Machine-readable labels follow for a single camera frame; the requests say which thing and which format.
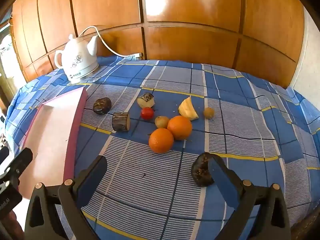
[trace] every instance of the wooden panel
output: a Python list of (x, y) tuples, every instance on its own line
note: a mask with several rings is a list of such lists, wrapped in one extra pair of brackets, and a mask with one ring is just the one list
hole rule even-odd
[(8, 108), (5, 106), (4, 100), (0, 97), (0, 109), (4, 115), (7, 115)]
[(190, 22), (237, 32), (240, 0), (146, 0), (148, 21)]
[(40, 32), (37, 0), (22, 0), (22, 22), (28, 50), (32, 61), (35, 61), (46, 54)]
[(26, 40), (24, 38), (23, 26), (22, 26), (22, 14), (21, 14), (22, 0), (16, 0), (12, 6), (12, 25), (14, 33), (14, 41), (16, 44), (17, 51), (21, 65), (20, 67), (25, 68), (31, 64), (31, 57), (28, 52)]
[(25, 71), (22, 71), (22, 74), (23, 74), (24, 79), (25, 79), (26, 82), (28, 83), (28, 82), (29, 82), (29, 79), (28, 79), (28, 76), (27, 76), (26, 72), (25, 72)]
[(238, 37), (222, 31), (186, 27), (148, 27), (148, 59), (183, 60), (232, 67)]
[(286, 88), (297, 63), (279, 51), (250, 38), (243, 38), (236, 70), (250, 73)]
[(33, 66), (38, 76), (46, 75), (53, 70), (48, 56), (35, 62)]
[(105, 29), (140, 22), (138, 0), (72, 0), (72, 4), (78, 33), (90, 25)]
[(69, 41), (75, 35), (70, 0), (38, 0), (39, 19), (47, 51)]
[(10, 31), (10, 36), (11, 36), (11, 39), (12, 39), (12, 47), (13, 47), (13, 50), (14, 50), (14, 52), (15, 52), (15, 54), (16, 54), (19, 67), (20, 67), (20, 69), (21, 69), (21, 71), (22, 71), (22, 70), (23, 70), (23, 66), (22, 66), (22, 63), (21, 63), (21, 60), (20, 60), (20, 57), (19, 57), (19, 53), (18, 53), (16, 41), (15, 41), (15, 39), (14, 39), (12, 18), (9, 19), (8, 23), (10, 24), (9, 31)]
[(303, 31), (303, 5), (299, 0), (246, 0), (243, 34), (297, 61)]
[[(57, 69), (57, 66), (56, 66), (56, 64), (54, 63), (54, 55), (56, 55), (56, 52), (53, 52), (53, 53), (49, 54), (49, 58), (50, 58), (50, 60), (51, 60), (53, 69)], [(61, 53), (58, 54), (58, 63), (60, 64), (60, 66), (62, 66)]]
[[(115, 52), (122, 55), (133, 53), (143, 53), (141, 28), (125, 29), (120, 31), (101, 32), (105, 43)], [(103, 45), (102, 41), (97, 39), (97, 56), (111, 56), (113, 53)]]
[(29, 82), (38, 77), (38, 75), (36, 73), (36, 70), (33, 67), (33, 65), (30, 65), (30, 66), (26, 67), (25, 70), (24, 70), (24, 73), (26, 74)]

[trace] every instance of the white ceramic kettle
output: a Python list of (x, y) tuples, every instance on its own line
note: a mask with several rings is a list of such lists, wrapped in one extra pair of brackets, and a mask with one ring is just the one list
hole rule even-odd
[[(74, 38), (69, 35), (70, 41), (64, 50), (57, 50), (54, 63), (58, 68), (63, 68), (68, 80), (77, 82), (79, 78), (91, 73), (98, 67), (97, 62), (97, 37), (93, 36), (89, 42), (83, 37)], [(62, 66), (58, 63), (58, 54), (61, 53)]]

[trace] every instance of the kettle handle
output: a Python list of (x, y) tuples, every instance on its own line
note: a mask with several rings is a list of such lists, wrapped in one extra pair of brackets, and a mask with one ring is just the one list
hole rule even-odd
[(58, 55), (59, 53), (62, 54), (63, 50), (56, 50), (56, 54), (54, 55), (54, 63), (57, 66), (57, 68), (63, 68), (59, 63), (58, 63)]

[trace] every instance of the table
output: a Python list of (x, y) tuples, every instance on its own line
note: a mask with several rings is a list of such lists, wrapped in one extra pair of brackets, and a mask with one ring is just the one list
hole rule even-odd
[[(54, 70), (21, 88), (8, 108), (5, 130), (15, 154), (37, 107), (57, 95), (85, 86), (88, 93), (79, 129), (75, 176), (100, 154), (108, 171), (90, 203), (83, 208), (104, 239), (214, 239), (229, 219), (228, 207), (213, 184), (195, 185), (190, 168), (203, 152), (221, 156), (241, 179), (254, 185), (280, 185), (290, 225), (305, 217), (320, 200), (320, 111), (292, 88), (283, 89), (247, 73), (216, 65), (182, 61), (99, 57), (99, 71), (71, 85), (63, 70)], [(179, 114), (191, 96), (199, 119), (186, 141), (166, 154), (148, 146), (154, 119), (140, 118), (136, 98), (155, 97), (155, 116)], [(109, 97), (111, 111), (96, 115), (92, 106)], [(215, 116), (205, 120), (205, 107)], [(113, 112), (129, 112), (129, 132), (112, 129)], [(57, 210), (72, 239), (61, 209)], [(257, 215), (251, 214), (241, 236), (246, 239)]]

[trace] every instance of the dark rock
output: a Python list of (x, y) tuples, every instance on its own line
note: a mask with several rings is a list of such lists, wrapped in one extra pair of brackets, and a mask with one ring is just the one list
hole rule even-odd
[(93, 105), (93, 111), (96, 114), (107, 114), (112, 107), (110, 98), (100, 98)]
[(207, 187), (214, 183), (208, 170), (208, 162), (212, 158), (210, 153), (202, 153), (191, 167), (191, 176), (199, 187)]

